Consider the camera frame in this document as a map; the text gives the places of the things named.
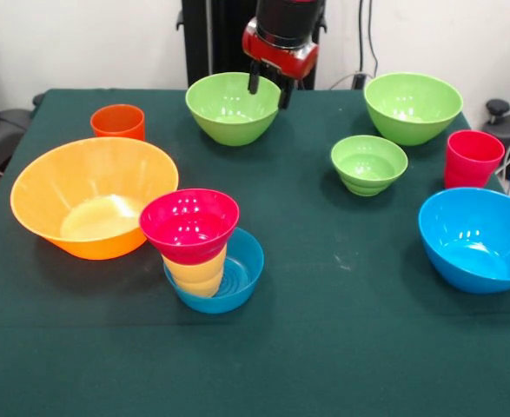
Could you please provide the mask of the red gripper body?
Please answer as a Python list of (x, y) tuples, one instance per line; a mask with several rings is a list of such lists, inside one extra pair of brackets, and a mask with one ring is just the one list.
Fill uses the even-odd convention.
[(319, 46), (312, 40), (300, 48), (284, 49), (265, 41), (257, 33), (258, 25), (253, 17), (242, 35), (243, 51), (254, 61), (264, 63), (279, 70), (286, 77), (301, 80), (316, 64)]

